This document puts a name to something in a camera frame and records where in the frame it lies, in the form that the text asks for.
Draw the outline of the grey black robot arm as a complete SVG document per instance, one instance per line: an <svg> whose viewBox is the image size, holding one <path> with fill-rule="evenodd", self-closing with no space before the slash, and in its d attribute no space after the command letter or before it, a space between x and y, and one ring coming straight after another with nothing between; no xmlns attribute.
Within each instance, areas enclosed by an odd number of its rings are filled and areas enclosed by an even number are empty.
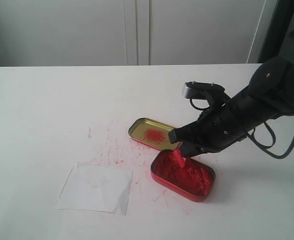
<svg viewBox="0 0 294 240"><path fill-rule="evenodd" d="M255 142L255 128L268 120L294 116L294 64L279 56L266 61L234 97L218 84L194 81L185 83L183 94L190 101L207 101L208 107L196 121L171 130L170 142L179 143L184 157L218 153L245 138ZM293 148L294 136L280 158Z"/></svg>

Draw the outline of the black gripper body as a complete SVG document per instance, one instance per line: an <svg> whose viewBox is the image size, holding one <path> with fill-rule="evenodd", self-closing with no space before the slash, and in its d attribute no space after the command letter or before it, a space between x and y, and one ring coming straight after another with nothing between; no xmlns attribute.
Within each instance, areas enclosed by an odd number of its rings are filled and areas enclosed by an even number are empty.
<svg viewBox="0 0 294 240"><path fill-rule="evenodd" d="M203 113L195 130L197 145L217 153L246 137L246 132L269 119L269 107L244 88L223 106Z"/></svg>

